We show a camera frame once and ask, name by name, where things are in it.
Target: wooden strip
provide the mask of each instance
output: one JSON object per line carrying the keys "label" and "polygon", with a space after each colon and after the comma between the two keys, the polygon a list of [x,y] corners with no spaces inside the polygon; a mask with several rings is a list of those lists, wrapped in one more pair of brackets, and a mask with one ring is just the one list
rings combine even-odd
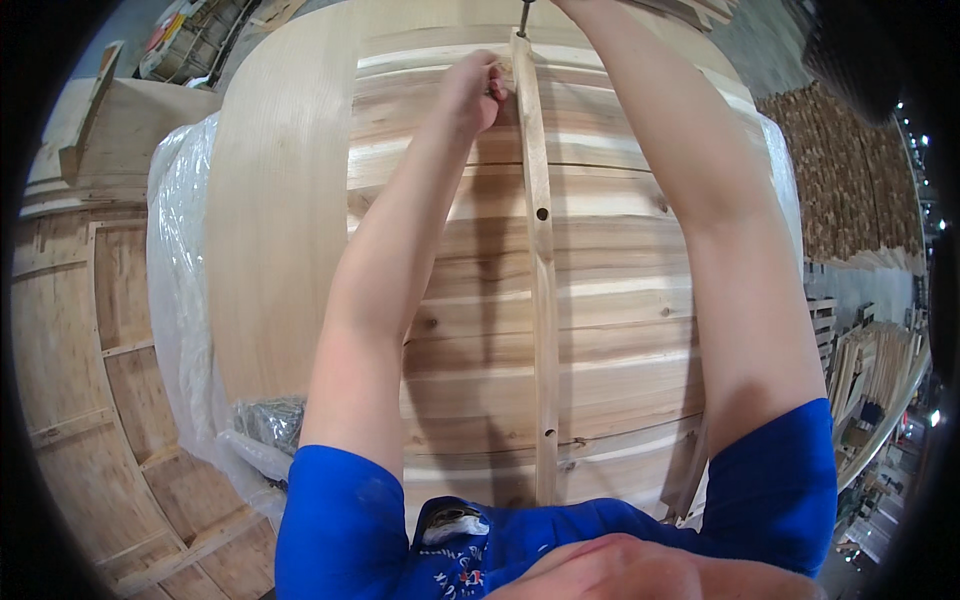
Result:
{"label": "wooden strip", "polygon": [[21,221],[27,219],[36,219],[46,215],[70,212],[71,210],[89,210],[91,208],[113,208],[130,207],[146,208],[145,200],[136,202],[123,200],[83,200],[81,198],[56,198],[34,204],[26,204],[20,208],[19,218]]}
{"label": "wooden strip", "polygon": [[44,427],[30,434],[31,442],[34,448],[43,448],[60,440],[89,431],[100,425],[107,424],[113,420],[113,415],[109,408],[98,408],[88,413],[83,413],[73,419],[59,422],[56,425]]}
{"label": "wooden strip", "polygon": [[684,487],[680,491],[677,503],[673,506],[673,513],[678,526],[693,516],[693,509],[696,508],[693,500],[704,486],[704,478],[707,476],[707,462],[707,421],[704,420],[697,432],[697,444],[693,448],[693,462],[687,472]]}
{"label": "wooden strip", "polygon": [[823,300],[807,300],[806,309],[807,310],[821,310],[823,308],[836,308],[837,299],[836,298],[826,298]]}
{"label": "wooden strip", "polygon": [[530,41],[510,38],[516,81],[516,105],[523,142],[527,234],[534,306],[534,385],[537,399],[537,504],[556,503],[560,353],[557,331],[557,276],[553,262],[553,206],[546,164],[540,90]]}
{"label": "wooden strip", "polygon": [[108,358],[110,356],[116,356],[117,354],[126,354],[128,352],[136,352],[137,350],[149,348],[154,344],[153,340],[142,340],[134,344],[126,344],[125,346],[115,346],[113,348],[107,348],[103,351],[103,357]]}
{"label": "wooden strip", "polygon": [[89,270],[90,309],[93,311],[93,331],[91,333],[91,338],[93,342],[94,354],[99,356],[99,360],[96,361],[97,371],[100,373],[101,380],[103,381],[105,394],[109,402],[110,415],[113,418],[113,425],[116,427],[117,433],[120,435],[120,445],[123,448],[124,459],[127,463],[127,468],[133,475],[133,482],[154,507],[157,516],[160,518],[163,524],[166,525],[171,537],[177,543],[177,547],[181,550],[184,550],[186,549],[186,542],[180,538],[180,536],[177,534],[177,530],[170,522],[170,519],[167,517],[166,513],[163,512],[163,509],[160,508],[159,503],[156,501],[154,491],[150,488],[150,485],[147,484],[147,480],[144,478],[143,472],[140,470],[140,465],[137,463],[136,457],[133,455],[133,450],[130,446],[130,437],[127,435],[127,430],[124,428],[123,421],[120,419],[120,413],[117,411],[116,400],[113,397],[113,388],[110,385],[110,379],[107,375],[107,364],[104,362],[104,349],[100,338],[100,311],[97,310],[97,229],[130,227],[134,223],[144,225],[146,224],[146,220],[137,219],[112,222],[94,221],[89,225],[89,235],[87,237],[86,245],[87,251],[89,252],[87,258],[87,269]]}
{"label": "wooden strip", "polygon": [[74,138],[66,146],[60,148],[58,152],[60,177],[66,181],[76,180],[80,171],[80,161],[84,157],[86,139],[90,136],[90,130],[93,129],[93,121],[97,117],[100,103],[103,102],[107,89],[110,87],[110,82],[113,81],[113,72],[117,68],[117,59],[120,57],[121,49],[123,49],[123,41],[115,41],[104,50],[104,55],[100,61],[100,71],[97,73],[97,81],[93,84],[93,90],[84,111],[84,121]]}
{"label": "wooden strip", "polygon": [[62,262],[58,262],[50,265],[31,266],[31,267],[24,268],[21,271],[14,270],[13,273],[11,274],[11,277],[13,278],[13,282],[16,283],[17,281],[20,281],[28,276],[38,276],[44,273],[50,273],[51,271],[60,271],[61,269],[70,269],[73,267],[79,267],[80,265],[83,265],[85,263],[86,263],[86,257],[64,260]]}
{"label": "wooden strip", "polygon": [[832,327],[833,324],[835,324],[836,322],[837,322],[836,316],[833,316],[833,317],[824,317],[824,318],[822,318],[822,319],[814,319],[814,320],[813,320],[813,330],[814,330],[814,331],[818,331],[818,330],[823,329],[823,328],[825,328],[825,327]]}
{"label": "wooden strip", "polygon": [[263,518],[264,516],[254,509],[244,506],[224,518],[219,524],[202,531],[189,548],[151,564],[138,573],[124,577],[113,586],[113,591],[122,597],[126,597],[159,583],[242,535]]}
{"label": "wooden strip", "polygon": [[149,536],[147,536],[147,537],[144,538],[143,540],[135,543],[134,545],[130,546],[129,548],[124,548],[124,549],[121,550],[120,552],[117,552],[116,554],[114,554],[114,555],[112,555],[112,556],[108,556],[108,557],[106,557],[105,559],[100,559],[99,561],[94,561],[93,564],[96,565],[96,566],[101,566],[101,565],[103,565],[103,564],[107,564],[107,563],[110,563],[110,562],[112,562],[112,561],[116,561],[117,559],[123,558],[123,557],[125,557],[125,556],[127,556],[127,555],[129,555],[129,554],[132,554],[133,552],[136,552],[137,550],[143,548],[144,546],[150,544],[151,542],[154,542],[154,541],[157,541],[157,540],[160,540],[160,539],[162,539],[162,538],[169,537],[169,536],[170,536],[170,532],[167,531],[166,529],[160,529],[160,530],[158,530],[158,531],[154,531],[152,534],[150,534]]}
{"label": "wooden strip", "polygon": [[170,444],[166,445],[160,450],[154,452],[148,456],[142,463],[140,463],[140,470],[147,470],[148,468],[156,467],[157,465],[162,465],[167,461],[176,458],[180,454],[180,445],[179,444]]}

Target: wooden board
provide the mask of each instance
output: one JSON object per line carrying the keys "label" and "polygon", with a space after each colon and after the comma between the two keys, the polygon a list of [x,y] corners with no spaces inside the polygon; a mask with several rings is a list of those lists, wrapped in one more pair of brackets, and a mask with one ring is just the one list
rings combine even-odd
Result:
{"label": "wooden board", "polygon": [[[355,10],[339,4],[285,25],[244,61],[225,100],[205,247],[210,324],[231,401],[306,391],[346,243]],[[252,345],[261,357],[253,363]]]}
{"label": "wooden board", "polygon": [[[69,131],[78,103],[92,93],[90,86],[69,84],[64,89],[54,117],[54,129]],[[82,209],[78,203],[125,204],[146,207],[147,173],[156,145],[172,130],[193,124],[219,109],[221,97],[199,89],[133,79],[112,80],[99,103],[86,137],[87,143],[75,178],[59,174],[36,175],[25,191],[21,216],[35,218],[52,212]],[[79,112],[86,115],[85,108]],[[48,131],[44,139],[60,139],[67,133]],[[49,172],[43,157],[35,171]]]}
{"label": "wooden board", "polygon": [[511,32],[516,111],[523,148],[534,335],[534,398],[537,403],[536,499],[538,506],[557,501],[557,439],[560,356],[557,274],[554,270],[553,204],[547,167],[540,88],[533,50],[519,30]]}

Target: wooden panel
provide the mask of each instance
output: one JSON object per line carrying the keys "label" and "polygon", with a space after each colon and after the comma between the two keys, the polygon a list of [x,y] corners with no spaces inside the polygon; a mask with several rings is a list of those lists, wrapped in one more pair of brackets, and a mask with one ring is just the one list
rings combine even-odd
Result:
{"label": "wooden panel", "polygon": [[137,545],[98,562],[96,566],[111,581],[119,581],[178,552],[180,548],[171,541],[169,532],[161,529]]}
{"label": "wooden panel", "polygon": [[13,276],[86,261],[86,213],[36,219],[14,230]]}
{"label": "wooden panel", "polygon": [[[66,109],[76,100],[63,100]],[[64,198],[146,203],[150,158],[172,130],[220,107],[221,96],[179,85],[114,79],[93,122],[75,181],[28,186],[25,204]]]}
{"label": "wooden panel", "polygon": [[220,116],[206,275],[231,401],[306,389],[346,243],[355,11],[338,4],[267,37],[238,70]]}
{"label": "wooden panel", "polygon": [[199,564],[233,600],[257,600],[274,587],[276,535],[263,520]]}
{"label": "wooden panel", "polygon": [[174,423],[153,348],[104,359],[107,377],[133,456],[143,463],[177,441]]}
{"label": "wooden panel", "polygon": [[108,407],[90,344],[87,282],[81,264],[11,288],[13,365],[31,430]]}
{"label": "wooden panel", "polygon": [[152,586],[140,590],[133,596],[128,596],[131,600],[171,600],[170,594],[163,590],[160,586]]}
{"label": "wooden panel", "polygon": [[153,338],[147,304],[147,230],[97,229],[97,320],[104,349]]}
{"label": "wooden panel", "polygon": [[94,561],[140,543],[164,527],[140,493],[112,425],[42,448],[43,478],[81,548]]}
{"label": "wooden panel", "polygon": [[188,544],[243,505],[223,473],[186,452],[144,471],[144,475],[160,508]]}
{"label": "wooden panel", "polygon": [[229,600],[198,565],[192,564],[160,582],[174,600]]}

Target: plastic sheet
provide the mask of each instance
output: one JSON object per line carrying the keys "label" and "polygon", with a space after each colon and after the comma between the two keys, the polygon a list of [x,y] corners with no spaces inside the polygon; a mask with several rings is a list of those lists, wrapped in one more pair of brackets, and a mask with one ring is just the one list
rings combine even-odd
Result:
{"label": "plastic sheet", "polygon": [[800,279],[804,278],[804,231],[800,222],[800,196],[797,195],[797,180],[793,174],[793,162],[786,148],[786,140],[780,127],[766,116],[760,114],[760,126],[763,128],[763,138],[767,142],[767,153],[770,155],[770,167],[773,170],[774,190],[780,209],[790,229],[790,238],[793,240],[793,250],[798,256],[797,268]]}
{"label": "plastic sheet", "polygon": [[242,439],[218,435],[233,425],[216,369],[204,272],[206,183],[218,117],[214,113],[196,125],[174,130],[151,159],[147,179],[150,323],[156,360],[180,432],[178,443],[225,473],[253,508],[278,519],[286,495],[247,460],[255,452],[237,452],[243,447]]}

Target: wood pile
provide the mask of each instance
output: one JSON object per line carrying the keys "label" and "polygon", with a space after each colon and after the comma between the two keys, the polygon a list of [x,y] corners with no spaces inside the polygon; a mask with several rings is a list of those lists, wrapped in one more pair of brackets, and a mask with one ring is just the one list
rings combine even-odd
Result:
{"label": "wood pile", "polygon": [[867,127],[819,82],[760,99],[756,107],[786,139],[808,259],[921,276],[920,211],[897,125]]}
{"label": "wood pile", "polygon": [[893,323],[859,324],[840,336],[829,385],[835,441],[859,404],[872,402],[884,413],[890,411],[907,383],[920,341],[920,333]]}
{"label": "wood pile", "polygon": [[630,0],[647,9],[675,16],[702,32],[713,31],[712,21],[721,25],[733,18],[730,5],[739,0]]}
{"label": "wood pile", "polygon": [[820,350],[820,365],[824,373],[830,368],[830,358],[833,354],[833,340],[836,338],[836,311],[837,300],[807,300],[806,309],[810,311],[810,321],[813,323],[813,333],[817,336],[817,349]]}

